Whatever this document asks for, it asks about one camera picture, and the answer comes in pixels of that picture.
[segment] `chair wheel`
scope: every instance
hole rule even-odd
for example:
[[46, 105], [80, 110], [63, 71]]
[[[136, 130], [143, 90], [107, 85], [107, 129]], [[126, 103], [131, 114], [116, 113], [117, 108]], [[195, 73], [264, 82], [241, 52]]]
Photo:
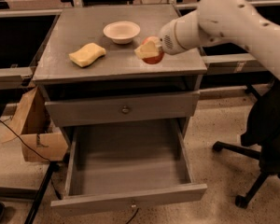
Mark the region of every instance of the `chair wheel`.
[[245, 199], [245, 197], [237, 195], [235, 198], [235, 205], [246, 209], [248, 207], [248, 201]]
[[213, 145], [213, 150], [215, 151], [215, 152], [219, 152], [219, 151], [221, 151], [223, 149], [223, 147], [220, 145], [220, 144], [218, 144], [218, 143], [215, 143], [214, 145]]

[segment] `open drawer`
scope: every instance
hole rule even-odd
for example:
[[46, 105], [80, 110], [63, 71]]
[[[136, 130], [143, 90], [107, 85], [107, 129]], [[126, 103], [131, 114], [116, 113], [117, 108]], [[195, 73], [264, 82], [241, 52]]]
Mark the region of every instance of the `open drawer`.
[[175, 119], [76, 127], [63, 200], [63, 217], [199, 201]]

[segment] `white bowl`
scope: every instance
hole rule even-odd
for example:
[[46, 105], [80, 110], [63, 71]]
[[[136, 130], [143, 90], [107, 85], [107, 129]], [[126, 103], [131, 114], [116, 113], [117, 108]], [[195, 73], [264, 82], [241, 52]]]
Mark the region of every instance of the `white bowl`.
[[105, 36], [116, 44], [128, 44], [140, 33], [140, 27], [130, 21], [118, 21], [108, 24], [104, 28]]

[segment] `gray cabinet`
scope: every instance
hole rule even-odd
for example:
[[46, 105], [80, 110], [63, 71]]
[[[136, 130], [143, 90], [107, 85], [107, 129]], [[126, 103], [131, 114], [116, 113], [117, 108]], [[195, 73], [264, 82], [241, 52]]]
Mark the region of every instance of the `gray cabinet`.
[[[62, 216], [202, 198], [206, 185], [195, 183], [183, 142], [206, 72], [199, 51], [155, 65], [133, 53], [175, 18], [172, 6], [159, 5], [68, 9], [57, 21], [34, 83], [71, 140], [65, 196], [51, 204]], [[132, 43], [116, 45], [103, 35], [118, 20], [141, 27]], [[90, 42], [106, 56], [81, 69], [67, 54]]]

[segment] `desk top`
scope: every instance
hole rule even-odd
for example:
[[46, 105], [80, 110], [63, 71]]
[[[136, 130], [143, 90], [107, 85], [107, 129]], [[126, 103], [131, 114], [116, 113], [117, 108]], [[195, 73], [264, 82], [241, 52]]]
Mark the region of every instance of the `desk top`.
[[[171, 5], [103, 6], [63, 10], [36, 68], [35, 84], [71, 83], [137, 77], [203, 74], [206, 66], [197, 49], [170, 56], [158, 64], [139, 60], [134, 50], [148, 36], [157, 35], [164, 24], [178, 15]], [[115, 21], [133, 21], [140, 34], [127, 45], [117, 45], [103, 33]], [[70, 61], [68, 54], [94, 42], [106, 49], [106, 56], [86, 68]]]

